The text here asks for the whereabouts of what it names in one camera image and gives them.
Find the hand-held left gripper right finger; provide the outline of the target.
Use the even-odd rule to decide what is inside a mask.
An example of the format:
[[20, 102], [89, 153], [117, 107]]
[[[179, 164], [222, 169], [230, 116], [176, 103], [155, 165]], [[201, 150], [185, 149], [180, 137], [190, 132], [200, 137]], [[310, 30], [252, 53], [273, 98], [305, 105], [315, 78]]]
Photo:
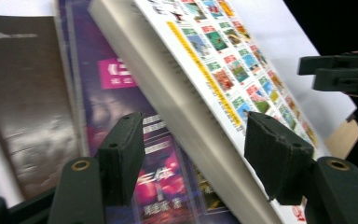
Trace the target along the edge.
[[275, 118], [249, 112], [244, 158], [255, 170], [270, 201], [300, 205], [303, 172], [312, 164], [313, 146]]

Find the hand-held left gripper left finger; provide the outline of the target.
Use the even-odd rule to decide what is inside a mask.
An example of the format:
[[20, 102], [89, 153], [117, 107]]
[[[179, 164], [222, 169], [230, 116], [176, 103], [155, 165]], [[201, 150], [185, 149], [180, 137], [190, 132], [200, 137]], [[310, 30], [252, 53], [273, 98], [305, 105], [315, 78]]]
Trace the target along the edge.
[[144, 114], [118, 120], [98, 147], [103, 199], [108, 206], [129, 205], [145, 159]]

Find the purple magazine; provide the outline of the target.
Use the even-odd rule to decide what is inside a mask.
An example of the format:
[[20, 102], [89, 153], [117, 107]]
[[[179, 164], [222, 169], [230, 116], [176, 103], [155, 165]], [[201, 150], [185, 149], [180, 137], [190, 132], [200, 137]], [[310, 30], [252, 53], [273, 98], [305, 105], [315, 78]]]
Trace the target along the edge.
[[58, 4], [89, 154], [96, 154], [121, 117], [145, 115], [145, 160], [131, 204], [107, 207], [106, 223], [240, 224], [111, 50], [89, 14], [90, 0]]

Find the thick white picture-grid book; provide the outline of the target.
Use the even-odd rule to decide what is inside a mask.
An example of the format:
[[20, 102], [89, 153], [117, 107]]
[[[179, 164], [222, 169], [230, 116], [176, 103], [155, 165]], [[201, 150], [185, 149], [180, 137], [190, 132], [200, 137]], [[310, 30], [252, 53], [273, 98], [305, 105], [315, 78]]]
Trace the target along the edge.
[[242, 224], [310, 224], [269, 201], [244, 158], [247, 115], [326, 149], [229, 0], [91, 0], [89, 13], [189, 158]]

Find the dark magazine with portrait back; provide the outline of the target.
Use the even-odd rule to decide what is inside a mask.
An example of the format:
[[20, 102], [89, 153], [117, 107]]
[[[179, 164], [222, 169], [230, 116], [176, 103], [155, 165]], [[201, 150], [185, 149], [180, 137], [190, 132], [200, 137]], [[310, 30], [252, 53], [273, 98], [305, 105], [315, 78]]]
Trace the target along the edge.
[[24, 199], [80, 156], [67, 79], [52, 16], [0, 16], [0, 143]]

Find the light wooden table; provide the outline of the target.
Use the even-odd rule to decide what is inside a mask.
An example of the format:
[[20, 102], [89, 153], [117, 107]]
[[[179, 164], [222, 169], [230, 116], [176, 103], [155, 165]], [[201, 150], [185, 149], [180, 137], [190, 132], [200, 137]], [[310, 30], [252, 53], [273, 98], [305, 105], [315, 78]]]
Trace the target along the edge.
[[358, 141], [358, 123], [355, 119], [343, 121], [324, 141], [331, 155], [346, 159]]

